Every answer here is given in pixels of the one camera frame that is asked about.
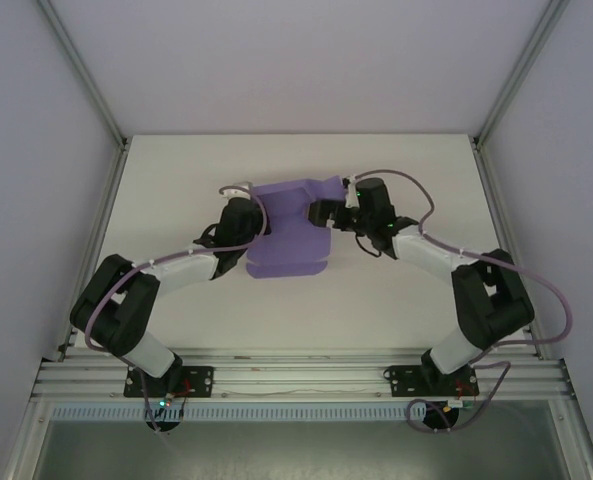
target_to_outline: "cable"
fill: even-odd
[[[362,243],[360,243],[360,240],[358,239],[358,234],[356,234],[354,236],[354,240],[356,240],[356,244],[358,245],[358,248],[360,248],[363,252],[365,252],[367,255],[371,255],[374,258],[380,258],[380,256],[383,254],[383,252],[381,252],[380,250],[378,251],[378,253],[374,253],[374,252],[370,252],[369,250],[367,250]]]
[[[269,392],[269,393],[245,393],[232,392],[231,390],[220,390],[221,393],[228,395],[241,395],[245,397],[271,397],[273,395],[289,395],[292,393],[361,393],[367,390],[362,388],[360,390],[317,390],[315,388],[297,388],[296,390],[286,390],[284,392]]]
[[[471,363],[475,363],[478,360],[480,360],[481,358],[483,358],[485,355],[487,355],[487,353],[492,348],[500,347],[502,345],[547,345],[547,344],[560,342],[561,340],[564,340],[565,338],[567,338],[569,336],[569,333],[571,332],[572,326],[574,324],[574,316],[572,314],[572,309],[571,309],[571,306],[569,305],[569,302],[568,302],[567,298],[565,297],[565,295],[563,295],[563,293],[554,284],[552,284],[549,280],[540,276],[539,274],[532,272],[531,270],[528,270],[527,268],[520,267],[518,265],[514,265],[513,263],[503,262],[502,260],[491,258],[486,255],[481,255],[479,253],[472,252],[470,250],[456,248],[452,245],[449,245],[447,243],[444,243],[444,242],[432,237],[425,231],[425,222],[429,219],[430,216],[432,216],[432,214],[436,210],[436,204],[434,203],[434,199],[432,198],[430,193],[427,191],[427,189],[411,175],[404,173],[404,172],[400,172],[398,170],[390,170],[390,169],[370,170],[369,172],[365,172],[365,173],[361,173],[360,175],[356,175],[356,180],[359,180],[361,178],[364,178],[364,177],[367,177],[370,175],[379,174],[379,173],[388,173],[388,174],[404,177],[404,178],[408,179],[409,181],[411,181],[414,185],[416,185],[420,189],[421,192],[423,192],[423,194],[425,195],[425,198],[427,199],[427,202],[429,203],[429,210],[420,219],[420,222],[418,223],[418,231],[420,232],[421,236],[423,238],[425,238],[429,243],[437,246],[438,248],[446,250],[450,253],[455,253],[457,255],[462,255],[464,257],[473,258],[475,260],[480,260],[485,263],[491,263],[492,265],[506,268],[507,270],[511,270],[512,272],[516,272],[518,274],[524,275],[524,276],[534,280],[536,283],[541,284],[542,286],[547,288],[549,291],[551,291],[556,296],[556,298],[558,298],[558,300],[560,301],[560,304],[563,307],[563,310],[565,311],[565,327],[563,328],[563,331],[561,333],[559,333],[558,335],[555,335],[550,338],[543,338],[543,339],[500,341],[500,342],[496,343],[495,345],[493,345],[490,349],[482,352],[476,359],[472,360]]]
[[[160,427],[158,423],[156,423],[156,418],[154,417],[154,412],[152,410],[152,406],[149,404],[149,395],[147,394],[147,378],[145,377],[145,372],[143,372],[140,368],[137,369],[138,373],[140,374],[140,383],[143,387],[143,400],[145,401],[145,411],[147,412],[147,416],[149,417],[149,421],[154,427],[154,432],[160,432]]]
[[[551,291],[556,296],[556,298],[558,298],[558,300],[560,301],[560,304],[563,307],[563,310],[565,312],[565,327],[563,328],[562,332],[559,333],[558,335],[555,335],[555,336],[550,337],[550,338],[544,338],[544,339],[503,340],[503,341],[500,341],[500,342],[496,343],[495,345],[492,345],[490,348],[488,348],[484,352],[481,352],[476,358],[474,358],[473,360],[471,360],[469,362],[470,364],[474,364],[474,363],[480,361],[493,348],[500,347],[502,345],[547,345],[547,344],[552,344],[552,343],[560,342],[561,340],[564,340],[565,338],[567,338],[569,336],[569,333],[571,332],[572,327],[573,327],[573,324],[574,324],[574,316],[573,316],[573,313],[572,313],[572,309],[571,309],[571,306],[569,305],[569,302],[568,302],[567,298],[565,297],[565,295],[554,284],[552,284],[546,278],[544,278],[544,277],[538,275],[537,273],[532,272],[531,270],[528,270],[528,269],[526,269],[524,267],[520,267],[520,266],[514,265],[512,263],[503,262],[502,260],[497,260],[495,258],[491,258],[491,257],[488,257],[486,255],[481,255],[479,253],[472,252],[470,250],[456,248],[456,247],[454,247],[452,245],[449,245],[447,243],[444,243],[444,242],[442,242],[442,241],[440,241],[440,240],[432,237],[431,235],[429,235],[425,231],[425,222],[429,219],[429,217],[432,216],[432,214],[436,210],[436,204],[434,203],[434,199],[432,198],[432,196],[430,195],[430,193],[427,191],[427,189],[423,186],[423,184],[420,183],[418,180],[416,180],[411,175],[409,175],[408,173],[401,172],[399,170],[392,170],[392,169],[378,169],[378,170],[370,170],[368,172],[361,173],[360,175],[356,175],[355,178],[356,178],[356,180],[360,180],[361,178],[368,177],[368,176],[375,175],[375,174],[381,174],[381,173],[398,175],[400,177],[406,178],[407,180],[409,180],[410,182],[412,182],[414,185],[416,185],[418,187],[418,189],[423,193],[423,195],[425,195],[425,198],[427,199],[427,202],[429,203],[429,210],[427,211],[427,213],[425,213],[425,215],[423,215],[421,217],[420,222],[418,223],[418,231],[419,231],[421,237],[425,238],[429,243],[431,243],[432,245],[434,245],[434,246],[436,246],[438,248],[441,248],[441,249],[443,249],[443,250],[445,250],[447,252],[458,254],[458,255],[461,255],[461,256],[464,256],[464,257],[473,258],[475,260],[479,260],[479,261],[482,261],[482,262],[485,262],[485,263],[490,263],[492,265],[496,265],[496,266],[499,266],[501,268],[506,268],[507,270],[511,270],[511,271],[516,272],[516,273],[518,273],[520,275],[524,275],[524,276],[526,276],[528,278],[531,278],[535,282],[541,284],[542,286],[544,286],[545,288],[547,288],[549,291]],[[496,385],[494,386],[494,388],[490,392],[489,396],[483,401],[483,403],[481,404],[480,408],[476,411],[476,413],[469,420],[467,420],[463,425],[460,425],[458,427],[453,427],[453,428],[447,428],[447,430],[443,430],[442,432],[449,433],[449,432],[453,432],[453,431],[462,430],[463,428],[466,428],[467,426],[469,426],[472,423],[474,423],[478,418],[480,418],[481,414],[487,409],[487,406],[491,402],[492,398],[494,398],[494,395],[496,395],[496,392],[500,388],[501,383],[503,382],[503,380],[507,376],[507,373],[509,372],[509,369],[511,368],[511,363],[510,362],[496,362],[496,363],[492,363],[492,364],[489,364],[489,365],[481,365],[481,366],[478,366],[477,367],[477,368],[480,368],[480,369],[485,369],[485,368],[496,368],[496,367],[499,367],[501,365],[505,365],[505,370],[503,370],[503,372],[501,373],[500,377],[498,378],[498,382],[496,382]],[[423,429],[423,428],[421,428],[421,427],[413,424],[409,420],[410,419],[411,407],[414,406],[417,403],[425,403],[426,405],[429,406],[429,408],[431,408],[432,410],[437,411],[439,413],[439,415],[441,416],[441,418],[443,419],[443,421],[445,422],[445,425],[449,426],[449,422],[447,421],[447,417],[445,417],[445,415],[443,414],[443,412],[440,409],[440,407],[438,407],[438,405],[436,405],[435,403],[432,403],[432,402],[429,402],[429,401],[420,399],[420,398],[416,398],[416,399],[412,400],[407,405],[407,415],[406,415],[407,416],[407,423],[414,430],[417,430],[417,431],[423,432],[423,433],[430,433],[430,432],[438,431],[438,430],[426,430],[426,429]]]
[[[157,265],[157,264],[171,262],[172,260],[177,260],[179,258],[188,257],[190,255],[198,255],[198,254],[203,254],[203,253],[234,252],[236,250],[247,249],[247,248],[251,247],[252,245],[254,245],[256,242],[258,242],[262,238],[262,236],[265,234],[265,230],[267,229],[268,221],[267,221],[267,211],[265,210],[265,206],[263,205],[263,203],[260,201],[260,198],[258,198],[258,196],[255,193],[253,193],[250,189],[247,189],[244,187],[239,187],[236,185],[228,185],[228,186],[222,187],[218,190],[218,193],[222,194],[225,190],[240,190],[241,192],[248,194],[258,204],[258,206],[260,207],[260,210],[263,214],[263,225],[260,229],[260,233],[251,242],[246,243],[244,245],[237,245],[237,246],[233,246],[233,247],[200,248],[200,249],[193,250],[193,251],[192,250],[183,250],[180,252],[165,255],[163,257],[157,258],[150,262],[136,265],[129,272],[127,272],[125,275],[123,275],[114,284],[114,286],[112,288],[109,289],[109,291],[101,299],[101,301],[98,303],[98,305],[96,305],[96,308],[94,309],[92,314],[89,316],[89,320],[87,321],[87,325],[85,326],[85,345],[87,345],[87,348],[89,348],[90,350],[95,350],[97,352],[105,352],[106,351],[104,348],[94,345],[92,343],[91,333],[92,333],[92,329],[94,328],[94,324],[96,323],[96,320],[98,319],[98,316],[100,315],[100,312],[102,312],[103,308],[105,308],[105,305],[107,305],[107,303],[111,300],[111,298],[114,296],[114,294],[118,290],[120,290],[120,288],[123,285],[125,285],[125,283],[127,283],[129,281],[129,279],[132,278],[134,275],[136,275],[138,272],[145,270],[146,268],[152,267],[154,265]],[[151,420],[152,426],[154,427],[154,431],[158,432],[158,431],[160,431],[160,429],[156,423],[156,420],[154,418],[154,413],[152,412],[152,408],[149,404],[149,396],[147,394],[147,386],[146,386],[146,382],[145,382],[145,380],[146,380],[145,372],[143,372],[141,369],[138,369],[138,371],[141,374],[141,382],[142,382],[142,386],[143,386],[143,400],[145,402],[145,410],[147,411],[147,414]]]
[[[494,395],[496,395],[496,392],[498,392],[498,389],[500,388],[501,383],[503,383],[503,380],[505,380],[507,373],[509,373],[509,369],[512,368],[512,364],[510,362],[503,361],[503,362],[490,363],[489,365],[479,365],[478,367],[476,367],[478,369],[484,370],[484,369],[488,369],[488,368],[498,368],[498,367],[503,367],[503,366],[505,367],[505,369],[500,374],[500,377],[498,377],[498,381],[496,382],[496,385],[494,385],[494,388],[492,388],[492,391],[489,392],[489,395],[487,396],[487,398],[485,400],[483,400],[480,407],[478,407],[478,410],[476,410],[476,413],[474,413],[474,415],[472,415],[472,417],[470,419],[468,419],[462,425],[448,427],[446,430],[437,430],[437,429],[431,430],[431,429],[419,427],[418,425],[416,425],[414,422],[411,421],[412,407],[414,405],[416,405],[417,403],[424,403],[432,410],[435,410],[436,412],[438,412],[438,414],[441,416],[441,418],[445,422],[445,425],[449,426],[447,417],[443,413],[442,409],[438,405],[436,405],[434,402],[430,402],[430,401],[422,399],[422,398],[415,398],[407,404],[407,408],[405,409],[405,418],[407,419],[407,424],[410,427],[412,427],[414,430],[416,430],[417,432],[421,432],[421,433],[451,433],[451,432],[457,432],[459,430],[463,430],[463,429],[469,427],[471,424],[473,424],[476,420],[478,420],[481,417],[481,415],[485,412],[485,410],[487,410],[487,407],[489,407],[489,404],[491,403],[492,399],[494,398]]]

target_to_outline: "black cable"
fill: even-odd
[[[374,258],[380,258],[380,256],[383,254],[383,252],[378,252],[377,254],[374,252],[370,252],[369,250],[367,250],[362,243],[360,243],[360,240],[358,239],[358,234],[356,234],[356,236],[354,237],[354,240],[356,240],[356,245],[358,245],[358,248],[360,248],[363,252],[365,252],[367,255],[371,255]]]
[[[207,228],[206,228],[206,229],[203,231],[203,233],[202,233],[202,235],[200,236],[200,238],[209,238],[209,236],[210,236],[210,235],[209,235],[209,233],[210,233],[210,232],[211,232],[211,231],[212,231],[214,228],[216,228],[217,226],[218,226],[218,224],[217,224],[217,223],[212,223],[212,224],[211,224],[209,227],[207,227]]]

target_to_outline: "purple fabric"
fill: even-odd
[[[295,180],[254,187],[267,210],[272,233],[247,250],[247,272],[254,278],[316,275],[327,266],[331,230],[307,220],[317,200],[344,200],[340,177]]]

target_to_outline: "white table surface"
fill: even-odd
[[[185,248],[218,221],[225,201],[217,189],[226,184],[375,168],[404,170],[429,189],[433,234],[483,251],[498,246],[465,135],[136,136],[101,259]],[[427,205],[416,187],[383,178],[397,213],[420,218]],[[158,299],[149,331],[172,348],[337,351],[431,347],[456,325],[451,288],[413,265],[372,258],[335,231],[328,260],[319,275],[257,280],[243,258],[218,280]]]

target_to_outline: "black mounting bracket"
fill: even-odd
[[[150,398],[162,398],[167,395],[164,382],[146,376],[147,395]],[[181,398],[210,398],[214,385],[214,367],[183,366],[180,371],[180,390],[173,392]],[[137,370],[128,370],[123,395],[126,398],[143,398],[141,376]]]
[[[389,382],[392,397],[475,397],[480,391],[476,372],[465,366],[441,381],[429,384],[423,376],[421,365],[393,365],[383,372]]]

